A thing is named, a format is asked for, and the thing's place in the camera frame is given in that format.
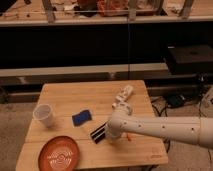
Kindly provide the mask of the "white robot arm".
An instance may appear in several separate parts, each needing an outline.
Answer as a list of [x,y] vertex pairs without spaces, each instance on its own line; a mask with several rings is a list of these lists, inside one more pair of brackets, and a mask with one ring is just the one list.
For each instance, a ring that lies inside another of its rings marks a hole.
[[114,141],[135,133],[213,149],[213,118],[137,117],[128,103],[118,103],[105,125],[105,136]]

